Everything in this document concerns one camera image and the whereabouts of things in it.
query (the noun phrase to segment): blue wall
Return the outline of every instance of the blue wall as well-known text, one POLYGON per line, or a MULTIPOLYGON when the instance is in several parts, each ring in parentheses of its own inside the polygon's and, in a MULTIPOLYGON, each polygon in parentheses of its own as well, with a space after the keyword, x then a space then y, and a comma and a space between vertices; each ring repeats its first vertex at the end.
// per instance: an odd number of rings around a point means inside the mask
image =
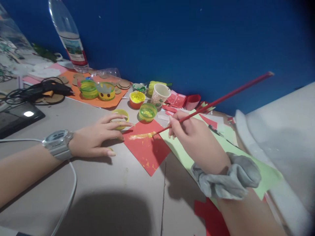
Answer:
MULTIPOLYGON (((46 0, 1 0, 25 36, 66 53, 46 0)), ((244 83, 265 82, 221 103, 234 115, 315 80, 308 25, 286 0, 64 0, 92 68, 117 67, 133 82, 173 82, 213 101, 244 83)))

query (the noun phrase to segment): right hand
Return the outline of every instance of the right hand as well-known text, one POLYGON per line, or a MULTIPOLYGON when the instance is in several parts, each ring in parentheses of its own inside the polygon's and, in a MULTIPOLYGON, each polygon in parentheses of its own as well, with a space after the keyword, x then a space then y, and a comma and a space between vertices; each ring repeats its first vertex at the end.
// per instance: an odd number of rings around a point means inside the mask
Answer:
POLYGON ((178 120, 188 116, 178 111, 170 116, 169 137, 177 137, 187 154, 208 174, 226 174, 231 165, 230 159, 213 136, 207 125, 196 118, 185 120, 182 124, 178 120))

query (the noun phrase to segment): water bottle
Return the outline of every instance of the water bottle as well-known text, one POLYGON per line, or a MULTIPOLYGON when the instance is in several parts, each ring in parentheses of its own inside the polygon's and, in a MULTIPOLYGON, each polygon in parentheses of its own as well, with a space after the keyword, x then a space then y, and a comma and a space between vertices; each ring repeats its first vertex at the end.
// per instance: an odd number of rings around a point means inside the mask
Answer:
POLYGON ((79 73, 87 73, 89 64, 72 16, 61 0, 48 0, 48 4, 53 24, 73 67, 79 73))

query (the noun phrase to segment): patterned paper cup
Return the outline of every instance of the patterned paper cup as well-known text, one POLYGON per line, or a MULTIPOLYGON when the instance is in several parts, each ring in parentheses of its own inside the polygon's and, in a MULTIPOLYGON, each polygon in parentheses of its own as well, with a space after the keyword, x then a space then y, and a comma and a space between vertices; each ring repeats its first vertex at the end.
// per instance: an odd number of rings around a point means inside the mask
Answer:
POLYGON ((171 90, 166 85, 155 84, 151 104, 156 108, 160 108, 170 95, 171 90))

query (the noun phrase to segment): gray table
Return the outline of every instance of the gray table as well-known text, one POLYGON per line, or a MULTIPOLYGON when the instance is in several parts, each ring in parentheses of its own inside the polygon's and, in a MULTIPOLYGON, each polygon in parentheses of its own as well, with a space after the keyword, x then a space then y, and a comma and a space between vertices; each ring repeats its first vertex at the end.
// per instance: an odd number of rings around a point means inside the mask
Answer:
MULTIPOLYGON (((1 89, 15 85, 15 81, 5 82, 1 89)), ((138 122, 138 110, 131 109, 128 100, 122 100, 117 108, 128 112, 130 122, 138 122)), ((111 112, 68 98, 39 109, 46 118, 10 138, 43 139, 58 129, 88 126, 111 112)), ((157 117, 156 121, 166 126, 167 122, 157 117)), ((35 144, 2 143, 0 158, 35 144)), ((173 153, 150 177, 123 143, 109 145, 116 157, 72 161, 77 188, 57 235, 205 235, 204 221, 193 210, 194 200, 204 202, 205 196, 173 153)), ((50 235, 68 202, 73 179, 65 163, 2 210, 0 225, 34 236, 50 235)))

